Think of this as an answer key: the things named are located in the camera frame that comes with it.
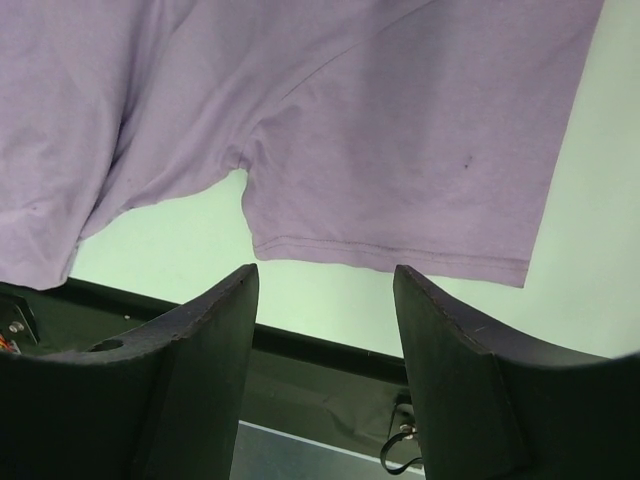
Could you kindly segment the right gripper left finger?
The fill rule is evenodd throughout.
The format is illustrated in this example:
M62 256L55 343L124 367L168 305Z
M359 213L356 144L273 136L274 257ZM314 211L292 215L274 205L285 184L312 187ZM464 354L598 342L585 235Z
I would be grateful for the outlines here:
M5 479L226 479L259 297L253 264L86 351L1 356Z

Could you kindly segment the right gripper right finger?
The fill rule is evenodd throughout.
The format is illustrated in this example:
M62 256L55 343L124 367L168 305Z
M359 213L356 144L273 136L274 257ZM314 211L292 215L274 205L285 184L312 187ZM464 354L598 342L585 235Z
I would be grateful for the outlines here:
M396 316L430 479L635 479L639 357L520 332L400 265Z

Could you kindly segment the purple t-shirt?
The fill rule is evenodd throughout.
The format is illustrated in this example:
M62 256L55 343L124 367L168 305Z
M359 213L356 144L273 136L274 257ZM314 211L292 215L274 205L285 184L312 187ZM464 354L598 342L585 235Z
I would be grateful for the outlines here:
M242 169L262 260L524 284L599 1L5 1L1 278Z

